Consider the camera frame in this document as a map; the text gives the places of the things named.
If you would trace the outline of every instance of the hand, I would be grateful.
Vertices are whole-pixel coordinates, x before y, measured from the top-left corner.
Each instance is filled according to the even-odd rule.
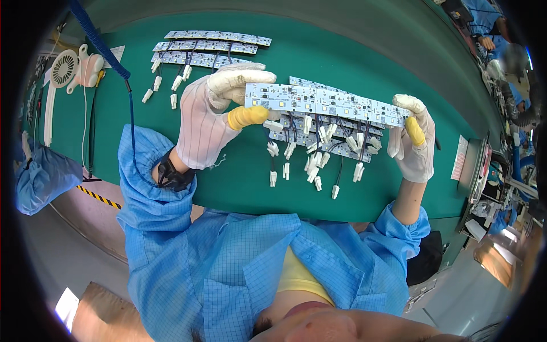
[[[191,169],[214,164],[220,150],[250,124],[261,124],[269,116],[264,107],[237,107],[222,113],[230,102],[242,105],[247,83],[273,83],[275,74],[260,63],[239,63],[220,68],[188,85],[181,96],[181,131],[176,151]]]
[[[494,42],[490,39],[490,37],[479,37],[478,41],[479,44],[485,47],[486,50],[493,50],[496,48]]]
[[[409,95],[395,95],[395,106],[410,110],[405,128],[389,129],[387,153],[395,157],[403,177],[414,183],[426,183],[433,177],[435,123],[422,101]]]

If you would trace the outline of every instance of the stack of circuit boards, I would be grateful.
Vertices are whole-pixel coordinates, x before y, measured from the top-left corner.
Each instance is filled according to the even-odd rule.
[[[232,63],[251,63],[251,61],[234,58],[230,53],[254,55],[259,46],[269,47],[270,38],[251,34],[223,31],[171,31],[165,37],[166,42],[159,42],[153,49],[151,62],[220,68]],[[195,51],[216,51],[215,54],[197,53]]]
[[[371,153],[352,149],[345,139],[357,133],[367,133],[366,142],[383,136],[385,125],[404,127],[410,115],[407,109],[357,96],[320,83],[290,77],[289,85],[249,83],[246,86],[245,107],[263,106],[281,111],[283,131],[270,130],[270,139],[295,142],[310,147],[317,144],[321,151],[370,163]],[[310,133],[305,134],[304,118],[311,117]],[[327,143],[319,143],[317,131],[330,124],[337,129]]]

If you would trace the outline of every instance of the blue coiled cord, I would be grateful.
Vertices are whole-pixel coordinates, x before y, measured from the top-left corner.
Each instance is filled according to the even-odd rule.
[[[118,73],[118,75],[120,75],[125,80],[125,86],[127,87],[127,92],[129,93],[129,111],[131,114],[131,143],[133,146],[133,165],[135,166],[137,174],[141,177],[143,181],[153,187],[157,187],[156,184],[150,182],[142,176],[141,172],[138,170],[137,167],[137,160],[135,159],[135,119],[133,117],[133,94],[131,92],[131,87],[129,86],[129,77],[131,76],[131,73],[126,68],[121,66],[120,62],[118,62],[116,57],[114,57],[112,51],[110,51],[110,49],[106,46],[101,37],[99,37],[95,26],[91,22],[91,19],[89,19],[87,12],[78,0],[70,0],[70,10],[76,20],[78,20],[78,22],[80,23],[80,26],[84,30],[85,34],[88,36],[89,41],[97,50],[99,50],[103,58],[112,66],[112,69],[114,69]]]

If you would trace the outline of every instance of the nose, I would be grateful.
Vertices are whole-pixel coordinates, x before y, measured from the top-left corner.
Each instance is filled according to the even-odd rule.
[[[338,311],[322,311],[308,316],[291,330],[285,342],[355,341],[357,327],[348,316]]]

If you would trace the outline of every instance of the workbench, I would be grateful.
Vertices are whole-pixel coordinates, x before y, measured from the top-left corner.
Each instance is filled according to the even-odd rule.
[[[131,72],[129,81],[133,90],[136,125],[151,128],[174,143],[177,141],[181,113],[179,106],[176,110],[171,109],[170,95],[178,65],[165,64],[160,90],[146,104],[141,102],[155,77],[150,72],[152,48],[157,42],[164,41],[164,35],[172,30],[222,30],[272,38],[269,48],[261,47],[256,55],[238,57],[266,64],[266,69],[277,75],[277,83],[288,84],[289,76],[296,76],[387,103],[391,103],[394,94],[410,94],[420,98],[435,121],[437,137],[442,146],[442,150],[435,150],[435,174],[428,183],[422,206],[431,219],[461,215],[465,198],[458,194],[457,181],[450,179],[450,175],[459,136],[466,139],[476,137],[474,130],[452,105],[406,68],[349,38],[304,22],[265,14],[206,12],[145,18],[124,25],[114,33],[103,34],[109,47],[125,45],[121,64]],[[178,99],[185,85],[208,73],[211,73],[211,69],[194,67],[190,79],[179,87]],[[477,70],[476,83],[481,82]],[[47,98],[47,90],[46,86],[44,100]],[[118,144],[123,126],[130,122],[129,99],[124,81],[109,68],[99,87],[86,88],[86,92],[88,127],[91,103],[95,97],[93,174],[104,181],[119,184]],[[485,96],[484,101],[492,100]],[[37,129],[41,142],[44,109],[42,105]],[[51,149],[81,162],[83,126],[82,87],[77,87],[72,95],[67,95],[65,88],[58,89]],[[323,190],[318,192],[313,184],[306,182],[305,148],[296,147],[290,159],[288,181],[281,177],[282,164],[285,163],[281,153],[275,158],[277,184],[271,188],[270,155],[266,151],[267,140],[262,129],[259,125],[244,128],[221,151],[220,157],[226,155],[224,162],[213,169],[196,173],[198,186],[194,204],[241,213],[295,212],[303,218],[372,222],[385,205],[395,199],[402,176],[396,162],[386,153],[388,130],[384,131],[381,139],[383,147],[379,154],[373,155],[370,164],[365,164],[360,182],[352,182],[356,160],[344,159],[340,193],[333,200],[331,189],[341,157],[332,155],[326,167],[320,170]],[[89,129],[84,144],[86,163],[88,135]],[[278,145],[280,151],[284,151],[285,143],[278,142]]]

